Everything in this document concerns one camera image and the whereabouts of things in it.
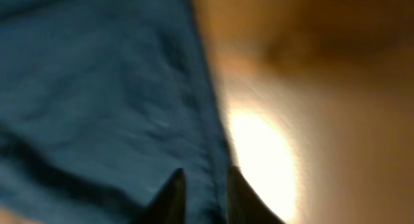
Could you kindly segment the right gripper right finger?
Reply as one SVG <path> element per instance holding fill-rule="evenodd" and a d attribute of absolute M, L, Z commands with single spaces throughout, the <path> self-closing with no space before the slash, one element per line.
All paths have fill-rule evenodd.
<path fill-rule="evenodd" d="M 228 170 L 227 207 L 229 224 L 285 224 L 262 202 L 236 166 Z"/>

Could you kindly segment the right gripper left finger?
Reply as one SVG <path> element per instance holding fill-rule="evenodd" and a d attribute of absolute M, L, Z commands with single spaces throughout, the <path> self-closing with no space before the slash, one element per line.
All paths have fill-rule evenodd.
<path fill-rule="evenodd" d="M 176 169 L 150 202 L 137 224 L 185 224 L 186 176 Z"/>

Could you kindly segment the dark blue shorts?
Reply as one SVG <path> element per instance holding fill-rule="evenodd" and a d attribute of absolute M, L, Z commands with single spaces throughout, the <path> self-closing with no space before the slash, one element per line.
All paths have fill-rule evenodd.
<path fill-rule="evenodd" d="M 230 156 L 191 0 L 1 0 L 1 208 L 134 223 L 177 173 L 226 222 Z"/>

